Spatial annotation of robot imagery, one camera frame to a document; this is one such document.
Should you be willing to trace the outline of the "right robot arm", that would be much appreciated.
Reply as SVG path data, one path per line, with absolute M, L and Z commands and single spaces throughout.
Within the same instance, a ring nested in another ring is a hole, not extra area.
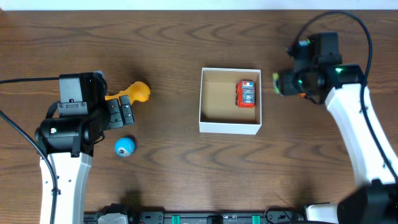
M 307 223 L 397 223 L 397 155 L 374 112 L 359 65 L 343 64 L 338 34 L 313 34 L 287 49 L 294 67 L 275 73 L 281 96 L 325 105 L 353 167 L 356 190 L 339 203 L 307 205 Z

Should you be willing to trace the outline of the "colourful puzzle cube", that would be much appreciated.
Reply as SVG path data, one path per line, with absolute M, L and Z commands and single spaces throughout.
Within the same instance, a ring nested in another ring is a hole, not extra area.
M 280 94 L 280 90 L 279 90 L 279 74 L 278 73 L 273 73 L 272 74 L 272 78 L 273 78 L 273 86 L 274 86 L 274 91 L 276 94 Z

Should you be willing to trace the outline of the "red toy car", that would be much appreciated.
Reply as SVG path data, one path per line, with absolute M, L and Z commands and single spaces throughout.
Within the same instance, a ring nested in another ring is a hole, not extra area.
M 251 80 L 239 80 L 236 84 L 236 106 L 253 108 L 255 106 L 255 85 Z

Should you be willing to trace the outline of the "blue ball toy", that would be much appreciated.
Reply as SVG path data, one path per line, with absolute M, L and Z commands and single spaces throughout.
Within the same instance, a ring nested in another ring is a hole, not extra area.
M 118 139 L 114 145 L 115 153 L 120 157 L 131 156 L 136 150 L 136 143 L 132 138 Z

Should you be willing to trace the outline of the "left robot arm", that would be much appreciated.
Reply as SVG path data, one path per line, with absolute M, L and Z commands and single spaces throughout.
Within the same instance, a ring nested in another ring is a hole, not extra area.
M 104 132 L 134 123 L 127 95 L 106 100 L 101 71 L 63 74 L 60 101 L 36 129 L 45 157 L 42 173 L 41 223 L 83 223 L 86 184 L 94 146 Z

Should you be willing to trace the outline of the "white cardboard box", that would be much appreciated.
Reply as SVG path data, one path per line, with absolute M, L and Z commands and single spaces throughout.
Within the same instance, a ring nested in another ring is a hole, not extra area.
M 252 108 L 236 105 L 236 85 L 254 82 Z M 199 104 L 201 133 L 255 135 L 262 126 L 261 71 L 237 68 L 203 68 Z

